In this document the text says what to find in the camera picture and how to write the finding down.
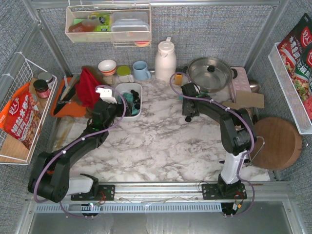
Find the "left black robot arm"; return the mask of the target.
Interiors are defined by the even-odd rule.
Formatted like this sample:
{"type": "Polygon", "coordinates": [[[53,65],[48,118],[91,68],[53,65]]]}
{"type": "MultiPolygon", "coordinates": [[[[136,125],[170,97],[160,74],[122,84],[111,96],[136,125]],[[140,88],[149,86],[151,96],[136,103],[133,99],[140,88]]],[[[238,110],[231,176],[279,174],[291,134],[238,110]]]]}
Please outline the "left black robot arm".
{"type": "Polygon", "coordinates": [[[121,104],[98,101],[83,133],[67,146],[52,153],[38,155],[28,183],[28,191],[37,203],[48,200],[58,203],[69,189],[71,167],[88,152],[98,148],[126,114],[127,102],[121,104]]]}

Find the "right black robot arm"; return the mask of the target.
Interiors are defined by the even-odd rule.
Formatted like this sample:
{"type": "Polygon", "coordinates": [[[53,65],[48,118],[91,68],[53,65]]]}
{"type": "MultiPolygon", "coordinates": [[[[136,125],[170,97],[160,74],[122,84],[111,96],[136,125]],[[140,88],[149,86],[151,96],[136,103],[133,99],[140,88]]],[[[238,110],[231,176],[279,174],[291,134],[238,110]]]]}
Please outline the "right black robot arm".
{"type": "Polygon", "coordinates": [[[238,191],[243,162],[256,143],[256,133],[247,110],[232,110],[214,101],[209,96],[200,97],[194,83],[187,83],[182,89],[182,114],[186,122],[200,114],[219,123],[221,142],[226,150],[224,167],[218,177],[217,188],[222,197],[238,191]]]}

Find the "black coffee capsule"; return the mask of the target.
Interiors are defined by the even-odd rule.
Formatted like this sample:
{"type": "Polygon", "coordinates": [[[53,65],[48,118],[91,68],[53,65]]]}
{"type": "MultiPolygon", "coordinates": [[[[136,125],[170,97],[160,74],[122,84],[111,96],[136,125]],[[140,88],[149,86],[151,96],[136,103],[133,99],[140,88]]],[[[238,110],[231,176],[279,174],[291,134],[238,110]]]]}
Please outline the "black coffee capsule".
{"type": "Polygon", "coordinates": [[[133,95],[134,98],[138,98],[139,97],[139,93],[135,90],[131,90],[131,94],[133,95]]]}
{"type": "Polygon", "coordinates": [[[191,122],[191,121],[192,121],[192,118],[191,118],[190,116],[187,116],[187,117],[185,118],[185,121],[186,121],[186,122],[191,122]]]}

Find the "white plastic storage basket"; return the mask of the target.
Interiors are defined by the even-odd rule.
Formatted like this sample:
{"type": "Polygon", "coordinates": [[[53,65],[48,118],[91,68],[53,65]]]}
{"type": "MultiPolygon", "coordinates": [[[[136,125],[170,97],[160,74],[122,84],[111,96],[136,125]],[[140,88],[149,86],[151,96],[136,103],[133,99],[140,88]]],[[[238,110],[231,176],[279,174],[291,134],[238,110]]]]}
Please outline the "white plastic storage basket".
{"type": "Polygon", "coordinates": [[[138,120],[142,112],[142,86],[137,83],[122,83],[115,89],[117,93],[114,92],[114,96],[117,100],[117,106],[120,108],[117,116],[121,117],[124,107],[118,95],[118,93],[120,93],[126,101],[126,114],[122,121],[129,122],[138,120]]]}

